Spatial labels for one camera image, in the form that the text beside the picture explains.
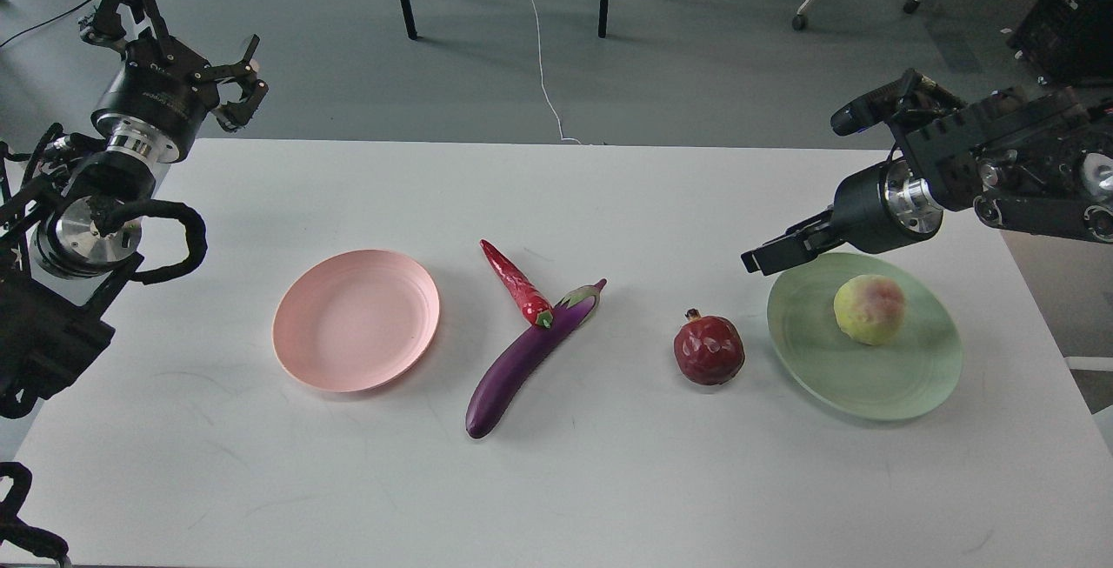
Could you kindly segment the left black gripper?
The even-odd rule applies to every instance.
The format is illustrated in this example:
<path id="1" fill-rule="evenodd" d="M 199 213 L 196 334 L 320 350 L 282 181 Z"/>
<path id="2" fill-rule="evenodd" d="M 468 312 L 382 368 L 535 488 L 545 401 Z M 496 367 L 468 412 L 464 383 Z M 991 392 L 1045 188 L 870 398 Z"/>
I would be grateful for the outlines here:
<path id="1" fill-rule="evenodd" d="M 122 58 L 90 117 L 96 133 L 107 151 L 147 164 L 186 159 L 207 112 L 223 131 L 240 131 L 270 89 L 255 60 L 262 37 L 250 37 L 239 61 L 211 65 L 171 37 L 157 0 L 95 0 L 78 35 Z M 221 98 L 228 85 L 238 88 L 236 100 Z"/>

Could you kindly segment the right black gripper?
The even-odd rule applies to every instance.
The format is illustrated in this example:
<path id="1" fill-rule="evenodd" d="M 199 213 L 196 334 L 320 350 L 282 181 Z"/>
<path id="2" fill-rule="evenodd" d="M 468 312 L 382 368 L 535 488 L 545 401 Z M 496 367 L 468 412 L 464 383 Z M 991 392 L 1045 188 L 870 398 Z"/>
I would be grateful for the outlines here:
<path id="1" fill-rule="evenodd" d="M 881 161 L 839 184 L 833 208 L 792 224 L 784 234 L 741 254 L 747 273 L 771 276 L 818 259 L 837 236 L 870 254 L 926 242 L 938 234 L 943 208 L 926 180 L 903 159 Z"/>

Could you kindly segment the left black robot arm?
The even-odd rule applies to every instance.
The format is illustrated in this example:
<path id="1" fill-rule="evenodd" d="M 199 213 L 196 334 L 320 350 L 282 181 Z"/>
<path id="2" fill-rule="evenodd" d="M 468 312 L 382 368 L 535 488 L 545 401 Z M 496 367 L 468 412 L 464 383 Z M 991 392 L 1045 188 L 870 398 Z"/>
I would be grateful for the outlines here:
<path id="1" fill-rule="evenodd" d="M 3 180 L 1 412 L 9 420 L 72 386 L 112 341 L 104 314 L 130 283 L 155 285 L 197 270 L 206 224 L 187 204 L 158 199 L 173 164 L 203 123 L 239 131 L 268 92 L 253 36 L 238 61 L 211 63 L 170 33 L 157 0 L 95 0 L 83 43 L 120 66 L 90 120 L 95 135 L 52 124 Z"/>

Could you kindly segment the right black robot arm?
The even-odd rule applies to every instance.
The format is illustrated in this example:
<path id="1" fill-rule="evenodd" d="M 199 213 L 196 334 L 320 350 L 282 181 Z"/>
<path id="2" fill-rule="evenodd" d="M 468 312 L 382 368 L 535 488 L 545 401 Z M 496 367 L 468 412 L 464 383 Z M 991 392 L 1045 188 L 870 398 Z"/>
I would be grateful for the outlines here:
<path id="1" fill-rule="evenodd" d="M 847 102 L 836 135 L 890 128 L 885 160 L 844 179 L 830 207 L 743 252 L 750 273 L 772 275 L 840 244 L 879 254 L 930 239 L 946 210 L 974 210 L 994 231 L 1109 244 L 1110 102 L 1089 108 L 1061 89 L 1020 89 L 966 102 L 909 69 Z"/>

